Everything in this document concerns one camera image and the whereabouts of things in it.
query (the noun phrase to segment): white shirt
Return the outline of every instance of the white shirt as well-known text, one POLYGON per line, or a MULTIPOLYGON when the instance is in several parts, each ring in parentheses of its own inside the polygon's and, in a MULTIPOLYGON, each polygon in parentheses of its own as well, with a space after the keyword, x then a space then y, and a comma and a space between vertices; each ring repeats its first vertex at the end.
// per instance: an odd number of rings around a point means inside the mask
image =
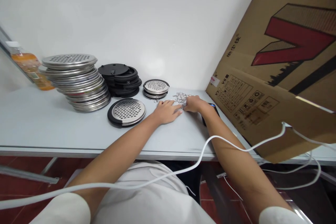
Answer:
MULTIPOLYGON (((134 186, 153 180, 172 171, 159 162, 134 163, 117 184, 134 186)), ((86 201, 74 193, 55 197, 32 224, 89 224, 90 209, 86 201)), ((214 221, 188 195, 177 176, 169 176, 136 190, 110 189, 92 220, 93 224, 119 223, 211 223, 214 221)), ((295 213, 280 207, 265 209, 260 224, 305 223, 295 213)))

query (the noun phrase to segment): stack of black lids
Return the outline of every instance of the stack of black lids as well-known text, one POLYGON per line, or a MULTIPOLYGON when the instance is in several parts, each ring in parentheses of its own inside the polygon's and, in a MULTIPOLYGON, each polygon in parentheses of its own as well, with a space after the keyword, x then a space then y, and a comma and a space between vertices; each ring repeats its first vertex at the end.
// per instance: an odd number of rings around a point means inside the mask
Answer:
POLYGON ((125 64, 108 64, 98 68, 113 97, 129 98, 139 92, 142 84, 138 71, 125 64))

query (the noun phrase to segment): cardboard box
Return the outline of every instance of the cardboard box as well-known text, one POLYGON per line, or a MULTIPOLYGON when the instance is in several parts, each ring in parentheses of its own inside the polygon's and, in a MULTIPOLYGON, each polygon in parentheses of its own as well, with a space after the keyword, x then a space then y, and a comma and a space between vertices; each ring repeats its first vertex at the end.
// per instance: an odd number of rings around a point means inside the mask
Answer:
MULTIPOLYGON (((285 121, 306 137, 336 142, 336 0, 252 0, 206 92, 251 144, 285 121)), ((257 148, 277 163, 307 152, 290 129, 257 148)))

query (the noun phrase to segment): red logo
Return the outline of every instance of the red logo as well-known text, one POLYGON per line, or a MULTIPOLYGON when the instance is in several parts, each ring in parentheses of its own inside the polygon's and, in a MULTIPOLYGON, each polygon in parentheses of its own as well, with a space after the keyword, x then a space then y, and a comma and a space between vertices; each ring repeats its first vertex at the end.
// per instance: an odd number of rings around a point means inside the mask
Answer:
POLYGON ((336 10, 286 4, 265 35, 279 39, 260 50, 252 66, 312 60, 336 40, 336 10))

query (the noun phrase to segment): bottle cap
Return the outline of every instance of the bottle cap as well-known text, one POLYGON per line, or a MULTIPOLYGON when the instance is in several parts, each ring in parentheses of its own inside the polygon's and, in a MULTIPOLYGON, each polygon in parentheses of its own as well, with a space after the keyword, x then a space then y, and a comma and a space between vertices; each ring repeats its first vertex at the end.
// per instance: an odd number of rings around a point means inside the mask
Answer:
POLYGON ((20 45, 19 42, 17 42, 17 41, 6 41, 6 44, 7 44, 9 47, 21 47, 21 45, 20 45))

